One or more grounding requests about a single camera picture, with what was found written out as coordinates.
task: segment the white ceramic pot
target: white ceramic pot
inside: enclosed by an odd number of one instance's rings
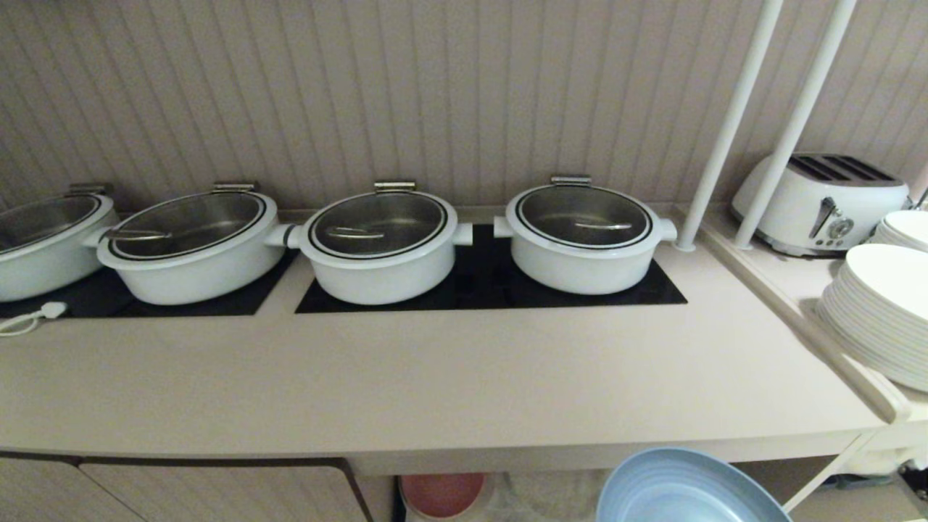
[[[291,228],[280,225],[277,204],[263,194],[216,191],[133,215],[104,235],[97,255],[139,300],[183,305],[263,276],[286,252]]]
[[[494,235],[512,238],[512,260],[532,279],[597,295],[638,284],[657,244],[676,239],[677,228],[630,196],[590,186],[588,178],[556,177],[513,198],[506,217],[495,218]]]
[[[119,222],[112,199],[75,194],[0,214],[0,302],[51,292],[102,268],[83,247],[88,237]]]
[[[444,200],[386,190],[335,202],[298,227],[288,246],[309,257],[327,293],[357,305],[386,305],[428,292],[451,272],[455,245],[472,243]]]

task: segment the white pole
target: white pole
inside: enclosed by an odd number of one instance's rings
[[[915,208],[919,210],[928,210],[928,208],[925,208],[925,201],[928,200],[928,163],[922,167],[922,173],[919,175],[917,183],[919,187],[924,184],[924,192],[922,192],[922,196],[919,198],[918,202],[915,203]]]
[[[761,8],[760,16],[757,18],[757,25],[754,27],[751,46],[748,47],[748,53],[744,57],[744,64],[741,66],[741,76],[738,77],[735,92],[731,95],[731,101],[728,102],[725,120],[722,121],[722,128],[718,131],[718,138],[715,139],[709,161],[702,170],[702,178],[699,187],[696,189],[696,195],[693,197],[690,213],[687,215],[686,223],[683,224],[683,233],[674,243],[678,250],[683,252],[696,250],[696,247],[693,246],[693,240],[696,238],[700,223],[702,223],[702,217],[705,216],[705,209],[709,206],[709,198],[712,197],[715,183],[718,182],[718,177],[722,173],[722,165],[725,164],[728,150],[731,149],[731,142],[735,139],[735,132],[738,131],[741,117],[744,116],[744,109],[748,105],[751,91],[754,90],[754,82],[757,81],[760,66],[764,63],[764,56],[767,54],[767,47],[770,45],[770,39],[773,36],[773,28],[777,25],[777,19],[780,17],[782,7],[783,0],[765,0],[764,6]]]
[[[751,248],[751,238],[757,230],[760,218],[767,209],[767,204],[770,203],[774,190],[777,189],[777,185],[780,183],[783,169],[786,168],[786,163],[790,161],[790,154],[793,153],[796,143],[806,127],[809,114],[812,113],[812,109],[815,107],[816,98],[818,98],[818,93],[825,83],[825,77],[828,76],[828,69],[831,68],[834,55],[837,54],[838,47],[841,45],[844,30],[847,29],[847,23],[851,20],[851,13],[854,12],[856,3],[857,0],[838,0],[834,12],[831,13],[831,20],[828,22],[825,36],[822,38],[821,45],[818,46],[818,53],[806,76],[806,84],[803,85],[803,90],[799,93],[793,114],[790,115],[786,129],[783,131],[783,135],[780,136],[780,143],[777,144],[777,148],[770,158],[770,165],[767,167],[764,179],[761,181],[757,194],[754,196],[754,201],[751,202],[751,207],[744,215],[741,228],[738,229],[738,234],[735,236],[735,246],[738,248],[743,250]]]

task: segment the light blue bowl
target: light blue bowl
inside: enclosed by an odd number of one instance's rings
[[[780,505],[731,465],[698,451],[645,450],[615,468],[597,522],[790,522]]]

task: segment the stack of white plates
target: stack of white plates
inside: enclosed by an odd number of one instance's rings
[[[928,212],[900,210],[888,214],[876,226],[870,242],[928,252]]]
[[[886,377],[928,392],[928,253],[863,244],[818,301],[847,352]]]

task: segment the toaster slot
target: toaster slot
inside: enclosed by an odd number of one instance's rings
[[[838,164],[843,167],[847,172],[857,174],[862,179],[879,179],[881,181],[893,181],[890,176],[876,170],[875,168],[867,165],[866,163],[861,162],[850,156],[829,156],[827,157],[832,163]]]
[[[793,156],[790,164],[804,174],[820,181],[850,181],[851,178],[811,156]]]

